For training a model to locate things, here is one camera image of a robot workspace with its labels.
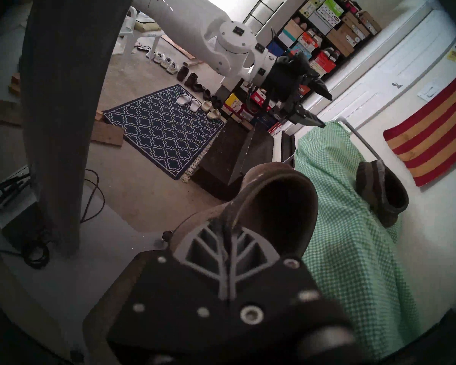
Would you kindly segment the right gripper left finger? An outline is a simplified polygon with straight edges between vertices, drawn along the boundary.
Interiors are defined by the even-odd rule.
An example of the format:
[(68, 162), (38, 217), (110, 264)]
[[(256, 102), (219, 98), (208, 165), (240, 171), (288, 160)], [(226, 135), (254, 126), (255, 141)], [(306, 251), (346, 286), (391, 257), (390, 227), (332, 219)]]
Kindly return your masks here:
[(237, 230), (188, 232), (143, 267), (106, 335), (121, 363), (237, 362)]

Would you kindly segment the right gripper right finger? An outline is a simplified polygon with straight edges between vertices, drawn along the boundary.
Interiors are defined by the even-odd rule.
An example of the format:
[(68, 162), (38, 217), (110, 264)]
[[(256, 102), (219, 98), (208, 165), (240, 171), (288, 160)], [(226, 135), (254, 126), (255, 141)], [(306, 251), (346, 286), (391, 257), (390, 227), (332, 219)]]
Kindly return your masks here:
[(302, 260), (252, 230), (232, 237), (231, 364), (355, 364), (355, 335)]

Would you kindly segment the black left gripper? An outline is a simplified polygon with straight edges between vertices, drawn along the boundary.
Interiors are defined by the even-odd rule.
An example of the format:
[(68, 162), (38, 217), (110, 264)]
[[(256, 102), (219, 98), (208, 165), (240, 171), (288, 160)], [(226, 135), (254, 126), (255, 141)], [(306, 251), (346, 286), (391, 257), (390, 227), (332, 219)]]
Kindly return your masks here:
[(266, 77), (266, 98), (276, 103), (281, 102), (284, 107), (292, 106), (287, 113), (287, 120), (291, 123), (325, 128), (323, 121), (300, 104), (300, 86), (306, 86), (329, 101), (333, 100), (326, 84), (319, 78), (319, 73), (312, 69), (309, 59), (302, 52), (277, 58)]

